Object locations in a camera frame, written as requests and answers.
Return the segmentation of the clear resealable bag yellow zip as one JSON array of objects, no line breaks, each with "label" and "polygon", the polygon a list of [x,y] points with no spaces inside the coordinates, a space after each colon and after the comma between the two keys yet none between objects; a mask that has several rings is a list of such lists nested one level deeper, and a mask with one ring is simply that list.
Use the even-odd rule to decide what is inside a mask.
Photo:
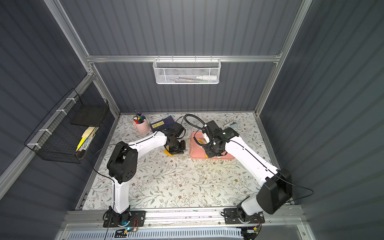
[{"label": "clear resealable bag yellow zip", "polygon": [[169,157],[173,157],[174,155],[180,155],[180,154],[183,154],[184,151],[170,151],[169,148],[165,148],[164,150],[164,154],[169,156]]}]

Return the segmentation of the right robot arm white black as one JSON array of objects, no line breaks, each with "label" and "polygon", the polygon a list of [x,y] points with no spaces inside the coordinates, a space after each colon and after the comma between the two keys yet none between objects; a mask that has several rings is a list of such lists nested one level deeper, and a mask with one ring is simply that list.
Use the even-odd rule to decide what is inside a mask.
[{"label": "right robot arm white black", "polygon": [[286,169],[278,169],[252,150],[232,128],[222,129],[215,121],[204,123],[200,128],[206,141],[200,145],[208,157],[219,157],[224,153],[232,155],[256,179],[260,190],[254,197],[247,197],[237,205],[236,216],[241,222],[249,222],[255,214],[274,214],[293,197],[293,188],[310,191],[298,200],[310,197],[314,190],[292,183],[292,175]]}]

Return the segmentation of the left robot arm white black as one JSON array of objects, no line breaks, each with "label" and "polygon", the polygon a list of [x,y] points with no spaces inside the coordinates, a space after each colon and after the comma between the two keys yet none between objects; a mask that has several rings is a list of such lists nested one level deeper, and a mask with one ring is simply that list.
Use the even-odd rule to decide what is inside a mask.
[{"label": "left robot arm white black", "polygon": [[183,154],[186,142],[182,137],[185,133],[181,124],[174,123],[170,128],[156,131],[141,140],[131,143],[120,141],[114,145],[107,163],[107,178],[113,183],[113,203],[106,212],[109,223],[125,227],[134,220],[130,211],[129,181],[137,172],[138,159],[160,147],[164,147],[171,155]]}]

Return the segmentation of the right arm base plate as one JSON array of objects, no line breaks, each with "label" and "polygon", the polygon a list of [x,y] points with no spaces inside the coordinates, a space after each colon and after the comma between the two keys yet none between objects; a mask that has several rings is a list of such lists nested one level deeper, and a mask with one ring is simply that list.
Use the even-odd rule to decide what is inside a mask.
[{"label": "right arm base plate", "polygon": [[243,210],[238,208],[224,208],[221,216],[225,219],[227,225],[236,224],[264,224],[265,218],[262,212],[247,215]]}]

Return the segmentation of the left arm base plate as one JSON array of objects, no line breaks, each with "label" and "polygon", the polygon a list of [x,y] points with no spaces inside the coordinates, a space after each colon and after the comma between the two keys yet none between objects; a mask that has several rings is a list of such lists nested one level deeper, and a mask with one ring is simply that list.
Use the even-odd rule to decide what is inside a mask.
[{"label": "left arm base plate", "polygon": [[122,214],[116,213],[109,209],[103,215],[104,228],[117,227],[143,227],[146,219],[146,211],[130,211],[126,210]]}]

